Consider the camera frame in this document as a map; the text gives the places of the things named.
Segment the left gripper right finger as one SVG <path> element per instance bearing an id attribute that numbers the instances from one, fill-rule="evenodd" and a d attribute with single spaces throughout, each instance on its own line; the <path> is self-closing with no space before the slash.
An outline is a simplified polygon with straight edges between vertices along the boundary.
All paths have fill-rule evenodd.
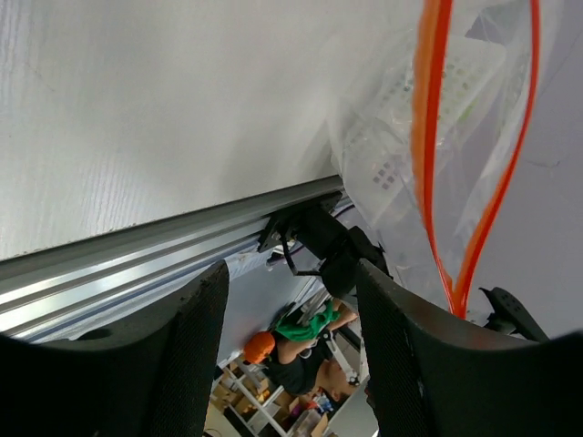
<path id="1" fill-rule="evenodd" d="M 582 335 L 488 330 L 402 288 L 367 260 L 356 281 L 382 436 L 579 436 Z"/>

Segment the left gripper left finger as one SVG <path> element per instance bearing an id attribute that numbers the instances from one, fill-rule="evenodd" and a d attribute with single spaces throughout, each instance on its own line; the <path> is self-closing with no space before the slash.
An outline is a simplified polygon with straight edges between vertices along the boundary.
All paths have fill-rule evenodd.
<path id="1" fill-rule="evenodd" d="M 201 436 L 230 274 L 179 290 L 76 340 L 1 339 L 4 436 Z"/>

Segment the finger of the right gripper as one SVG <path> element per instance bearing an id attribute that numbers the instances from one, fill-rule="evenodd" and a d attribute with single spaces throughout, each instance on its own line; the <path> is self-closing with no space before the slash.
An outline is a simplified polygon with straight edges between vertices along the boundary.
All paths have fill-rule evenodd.
<path id="1" fill-rule="evenodd" d="M 518 334 L 531 341 L 549 340 L 529 311 L 513 294 L 499 287 L 480 290 L 492 307 L 485 325 L 486 329 L 506 335 Z"/>

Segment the clear orange zip top bag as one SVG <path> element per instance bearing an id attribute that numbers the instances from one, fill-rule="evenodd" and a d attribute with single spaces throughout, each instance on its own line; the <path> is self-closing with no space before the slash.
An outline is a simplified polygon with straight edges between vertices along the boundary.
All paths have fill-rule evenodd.
<path id="1" fill-rule="evenodd" d="M 372 80 L 396 46 L 414 45 L 411 157 L 414 205 L 396 221 L 365 223 L 408 290 L 456 316 L 468 304 L 486 240 L 526 142 L 537 94 L 555 43 L 560 1 L 374 1 L 372 40 L 356 78 L 332 111 L 332 162 L 342 174 L 343 141 L 372 94 Z M 445 56 L 453 36 L 507 50 L 498 100 L 441 172 L 436 130 Z"/>

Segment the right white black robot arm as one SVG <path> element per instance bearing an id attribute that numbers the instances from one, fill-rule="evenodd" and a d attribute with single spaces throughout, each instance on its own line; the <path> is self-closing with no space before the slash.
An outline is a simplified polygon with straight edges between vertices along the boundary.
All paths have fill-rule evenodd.
<path id="1" fill-rule="evenodd" d="M 322 265 L 316 270 L 297 269 L 287 245 L 289 238 L 298 240 L 322 261 Z M 263 239 L 277 240 L 282 244 L 283 256 L 293 275 L 320 278 L 335 298 L 345 298 L 355 288 L 356 268 L 362 259 L 368 260 L 385 276 L 390 275 L 381 247 L 373 245 L 360 228 L 346 228 L 319 207 L 291 215 L 276 215 L 265 229 Z M 501 288 L 481 291 L 493 309 L 487 318 L 487 329 L 519 334 L 531 341 L 549 340 L 524 305 L 510 292 Z"/>

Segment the person in background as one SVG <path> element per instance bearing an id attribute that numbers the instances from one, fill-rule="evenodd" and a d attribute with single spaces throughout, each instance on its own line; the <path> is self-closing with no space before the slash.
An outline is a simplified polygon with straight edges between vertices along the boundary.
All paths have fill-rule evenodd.
<path id="1" fill-rule="evenodd" d="M 340 406 L 355 391 L 318 334 L 291 340 L 277 331 L 259 331 L 243 347 L 243 357 L 250 364 L 265 367 L 268 378 L 291 396 L 323 392 L 332 404 Z"/>

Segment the white perforated plastic basket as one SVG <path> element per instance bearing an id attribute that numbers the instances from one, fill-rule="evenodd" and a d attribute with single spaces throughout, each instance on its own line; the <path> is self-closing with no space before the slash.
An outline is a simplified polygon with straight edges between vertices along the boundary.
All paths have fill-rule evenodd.
<path id="1" fill-rule="evenodd" d="M 392 221 L 414 205 L 411 132 L 414 45 L 396 46 L 372 80 L 372 94 L 343 141 L 342 174 L 349 197 L 366 221 Z M 436 130 L 435 170 L 441 172 L 498 100 L 506 72 L 504 46 L 450 38 Z"/>

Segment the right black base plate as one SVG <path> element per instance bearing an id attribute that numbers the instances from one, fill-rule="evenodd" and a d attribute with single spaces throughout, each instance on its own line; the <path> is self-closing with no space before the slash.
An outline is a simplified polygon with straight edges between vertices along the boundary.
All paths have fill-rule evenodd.
<path id="1" fill-rule="evenodd" d="M 320 207 L 330 212 L 342 198 L 341 191 L 333 191 L 275 211 L 259 236 L 257 250 L 262 253 L 280 245 L 281 237 L 289 239 L 298 227 L 300 218 L 311 208 Z"/>

